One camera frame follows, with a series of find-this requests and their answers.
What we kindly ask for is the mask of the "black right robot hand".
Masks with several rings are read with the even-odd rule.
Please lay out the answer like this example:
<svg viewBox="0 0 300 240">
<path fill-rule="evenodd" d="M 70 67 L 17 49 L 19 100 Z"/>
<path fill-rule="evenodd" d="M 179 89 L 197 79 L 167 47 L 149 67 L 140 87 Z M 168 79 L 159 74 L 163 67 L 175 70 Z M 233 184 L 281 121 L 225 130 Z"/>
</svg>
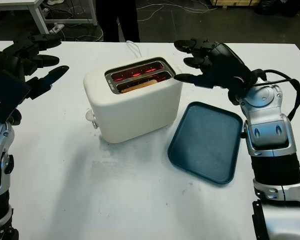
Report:
<svg viewBox="0 0 300 240">
<path fill-rule="evenodd" d="M 257 78 L 239 56 L 225 43 L 207 39 L 191 38 L 176 40 L 174 47 L 183 53 L 191 54 L 183 62 L 201 74 L 181 73 L 175 79 L 197 87 L 212 89 L 221 87 L 236 97 L 244 98 Z"/>
</svg>

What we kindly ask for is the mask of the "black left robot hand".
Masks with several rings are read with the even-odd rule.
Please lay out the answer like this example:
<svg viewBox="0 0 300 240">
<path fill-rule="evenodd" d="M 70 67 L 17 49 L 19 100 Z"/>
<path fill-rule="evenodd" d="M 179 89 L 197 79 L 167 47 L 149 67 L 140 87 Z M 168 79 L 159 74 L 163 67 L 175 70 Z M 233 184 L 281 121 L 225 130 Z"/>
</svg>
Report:
<svg viewBox="0 0 300 240">
<path fill-rule="evenodd" d="M 61 43 L 61 37 L 57 34 L 26 33 L 0 51 L 0 71 L 5 70 L 17 80 L 26 83 L 31 88 L 26 97 L 34 100 L 48 92 L 52 85 L 69 70 L 67 65 L 61 65 L 42 78 L 33 77 L 28 81 L 25 80 L 26 76 L 31 76 L 37 69 L 59 64 L 58 57 L 40 54 L 40 52 L 57 47 Z"/>
</svg>

